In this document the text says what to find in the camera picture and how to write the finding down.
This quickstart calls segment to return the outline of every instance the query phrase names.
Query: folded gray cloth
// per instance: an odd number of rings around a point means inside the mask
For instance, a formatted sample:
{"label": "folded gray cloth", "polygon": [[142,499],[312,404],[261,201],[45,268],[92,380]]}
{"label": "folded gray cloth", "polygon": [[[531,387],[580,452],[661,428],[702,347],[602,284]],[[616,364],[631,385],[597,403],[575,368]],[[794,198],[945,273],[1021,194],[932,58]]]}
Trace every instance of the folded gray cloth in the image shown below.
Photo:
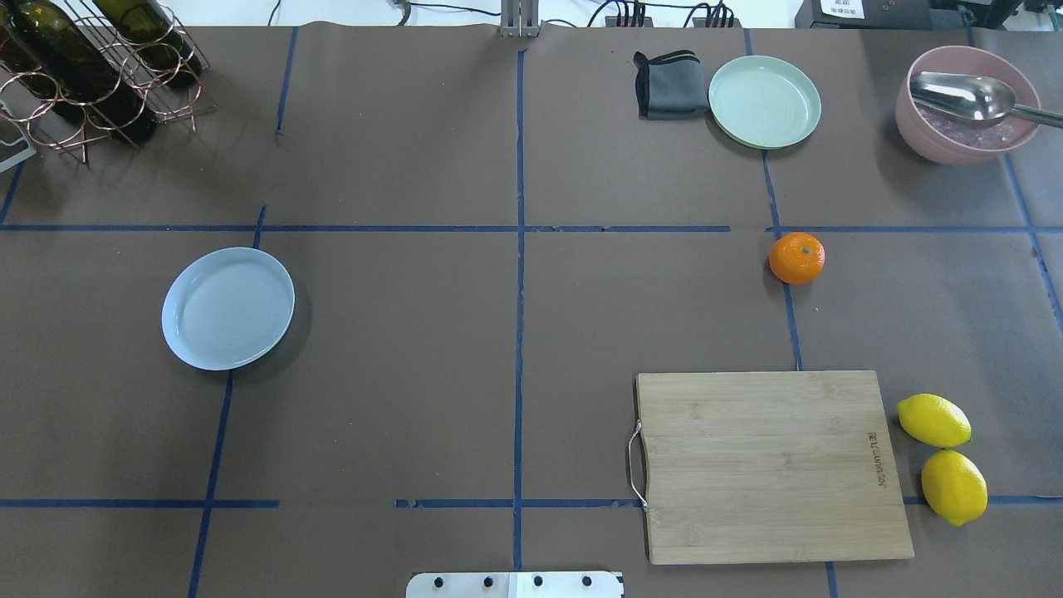
{"label": "folded gray cloth", "polygon": [[690,50],[677,50],[656,58],[635,53],[639,74],[635,95],[639,115],[654,120],[693,118],[709,109],[705,70]]}

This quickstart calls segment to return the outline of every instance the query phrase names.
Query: cutting board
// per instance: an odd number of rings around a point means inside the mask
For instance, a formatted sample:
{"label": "cutting board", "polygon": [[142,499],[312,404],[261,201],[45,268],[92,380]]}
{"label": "cutting board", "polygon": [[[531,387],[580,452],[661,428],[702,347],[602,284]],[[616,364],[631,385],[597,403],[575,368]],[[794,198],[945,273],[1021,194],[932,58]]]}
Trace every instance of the cutting board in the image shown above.
{"label": "cutting board", "polygon": [[655,565],[911,559],[874,372],[640,374]]}

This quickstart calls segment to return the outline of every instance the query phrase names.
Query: plate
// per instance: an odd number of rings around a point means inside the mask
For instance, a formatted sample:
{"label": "plate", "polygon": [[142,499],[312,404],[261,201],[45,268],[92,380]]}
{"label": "plate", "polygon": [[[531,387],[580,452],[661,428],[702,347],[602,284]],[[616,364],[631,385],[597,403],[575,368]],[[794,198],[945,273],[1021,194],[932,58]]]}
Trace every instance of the plate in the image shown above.
{"label": "plate", "polygon": [[712,117],[724,133],[757,149],[792,146],[812,133],[823,104],[812,80],[772,56],[735,58],[709,82]]}
{"label": "plate", "polygon": [[192,261],[163,302],[163,337],[200,370],[247,365],[281,341],[296,310],[296,287],[275,257],[250,246]]}

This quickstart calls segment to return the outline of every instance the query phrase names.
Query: orange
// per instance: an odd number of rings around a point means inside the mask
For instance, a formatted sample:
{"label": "orange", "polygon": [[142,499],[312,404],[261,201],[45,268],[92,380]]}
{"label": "orange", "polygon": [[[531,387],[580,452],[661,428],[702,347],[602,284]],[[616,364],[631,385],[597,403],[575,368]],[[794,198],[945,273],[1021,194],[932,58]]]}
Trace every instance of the orange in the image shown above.
{"label": "orange", "polygon": [[825,258],[820,239],[808,233],[790,233],[772,245],[767,264],[782,281],[805,284],[820,275]]}

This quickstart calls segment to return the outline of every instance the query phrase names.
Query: bowl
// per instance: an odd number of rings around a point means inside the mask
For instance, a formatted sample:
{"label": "bowl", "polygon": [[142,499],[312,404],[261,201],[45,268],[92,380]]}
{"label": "bowl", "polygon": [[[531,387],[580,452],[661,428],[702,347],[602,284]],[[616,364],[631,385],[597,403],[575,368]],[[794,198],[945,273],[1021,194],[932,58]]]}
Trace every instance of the bowl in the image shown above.
{"label": "bowl", "polygon": [[[915,58],[908,69],[897,91],[896,105],[897,129],[900,131],[900,136],[923,157],[954,166],[980,164],[1022,146],[1037,132],[1036,123],[1007,116],[1003,122],[1012,127],[1014,136],[999,149],[976,148],[947,137],[919,114],[908,86],[916,74],[927,70],[993,76],[1015,89],[1017,103],[1041,107],[1041,99],[1037,98],[1037,92],[1030,81],[1013,64],[1000,56],[969,46],[942,46],[929,50]],[[972,121],[972,129],[979,126],[982,125]]]}

